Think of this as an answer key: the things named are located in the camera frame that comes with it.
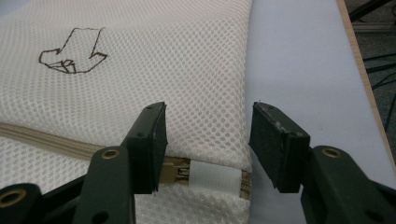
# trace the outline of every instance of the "wooden edge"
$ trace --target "wooden edge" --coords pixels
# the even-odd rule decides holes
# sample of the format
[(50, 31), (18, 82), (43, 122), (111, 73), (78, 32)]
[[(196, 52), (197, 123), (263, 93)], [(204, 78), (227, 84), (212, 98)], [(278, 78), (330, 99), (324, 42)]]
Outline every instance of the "wooden edge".
[(341, 18), (346, 28), (346, 35), (349, 39), (350, 46), (352, 47), (353, 55), (355, 56), (356, 65), (358, 66), (359, 72), (361, 73), (361, 81), (363, 82), (364, 89), (366, 89), (367, 97), (369, 98), (370, 106), (373, 110), (378, 130), (381, 134), (382, 141), (384, 142), (385, 149), (388, 152), (389, 160), (390, 163), (392, 164), (393, 171), (396, 172), (396, 165), (393, 159), (393, 154), (390, 150), (388, 138), (387, 135), (385, 134), (384, 126), (382, 124), (381, 117), (379, 116), (378, 113), (378, 108), (376, 107), (375, 98), (373, 95), (373, 91), (371, 89), (370, 80), (367, 77), (366, 68), (364, 67), (363, 59), (361, 57), (361, 51), (359, 50), (358, 41), (356, 40), (352, 23), (350, 22), (349, 15), (347, 13), (346, 4), (344, 0), (337, 0), (337, 5), (338, 8), (340, 9)]

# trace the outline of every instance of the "zipper tape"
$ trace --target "zipper tape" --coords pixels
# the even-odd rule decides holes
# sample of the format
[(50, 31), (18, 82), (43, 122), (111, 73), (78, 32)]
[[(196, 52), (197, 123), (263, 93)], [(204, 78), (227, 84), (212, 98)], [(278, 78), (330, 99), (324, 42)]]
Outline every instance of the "zipper tape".
[[(83, 160), (90, 160), (95, 151), (103, 148), (103, 146), (83, 143), (3, 122), (0, 122), (0, 135)], [(250, 200), (251, 174), (232, 167), (192, 161), (186, 158), (165, 157), (160, 184), (172, 183), (192, 188), (211, 189), (232, 195), (237, 195), (239, 191), (240, 198)]]

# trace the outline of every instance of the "black cable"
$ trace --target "black cable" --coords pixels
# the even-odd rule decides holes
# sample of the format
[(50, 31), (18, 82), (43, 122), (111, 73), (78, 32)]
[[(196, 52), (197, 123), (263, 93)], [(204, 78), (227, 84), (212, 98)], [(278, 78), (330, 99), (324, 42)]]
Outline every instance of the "black cable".
[(388, 116), (387, 116), (387, 121), (385, 122), (385, 132), (388, 130), (388, 126), (390, 123), (390, 117), (392, 116), (393, 113), (393, 107), (395, 106), (395, 102), (396, 102), (396, 93), (393, 95), (393, 99), (392, 99), (392, 103), (390, 104), (390, 109), (388, 112)]
[(396, 63), (389, 63), (377, 67), (366, 68), (366, 72), (367, 73), (380, 72), (380, 71), (388, 70), (393, 67), (396, 67)]
[(389, 83), (394, 82), (395, 80), (389, 81), (389, 82), (385, 82), (385, 83), (384, 83), (385, 80), (387, 80), (389, 77), (392, 77), (392, 76), (394, 76), (394, 75), (396, 75), (396, 73), (391, 73), (391, 74), (385, 76), (384, 78), (382, 78), (379, 82), (375, 83), (375, 84), (372, 86), (372, 90), (375, 90), (375, 89), (378, 88), (378, 87), (385, 86), (385, 85), (388, 85)]
[(396, 53), (390, 53), (390, 54), (383, 54), (383, 55), (379, 55), (379, 56), (374, 56), (374, 57), (363, 59), (363, 61), (364, 62), (369, 62), (369, 61), (372, 61), (372, 60), (377, 60), (377, 59), (381, 59), (381, 58), (387, 58), (387, 57), (390, 57), (390, 56), (396, 56)]

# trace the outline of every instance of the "mesh bag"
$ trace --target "mesh bag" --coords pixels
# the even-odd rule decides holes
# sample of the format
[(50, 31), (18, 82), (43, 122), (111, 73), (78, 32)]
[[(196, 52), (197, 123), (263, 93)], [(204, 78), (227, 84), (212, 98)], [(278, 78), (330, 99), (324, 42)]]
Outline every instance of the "mesh bag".
[[(244, 111), (249, 11), (250, 0), (34, 0), (0, 18), (0, 122), (116, 146), (144, 106), (165, 101), (167, 156), (250, 172)], [(46, 191), (88, 166), (7, 138), (0, 138), (0, 153), (0, 187), (28, 181)], [(147, 205), (138, 217), (248, 220), (247, 200), (178, 185), (160, 188), (157, 197), (138, 196), (136, 204), (176, 199), (202, 214), (177, 216), (166, 208), (166, 218), (156, 217)]]

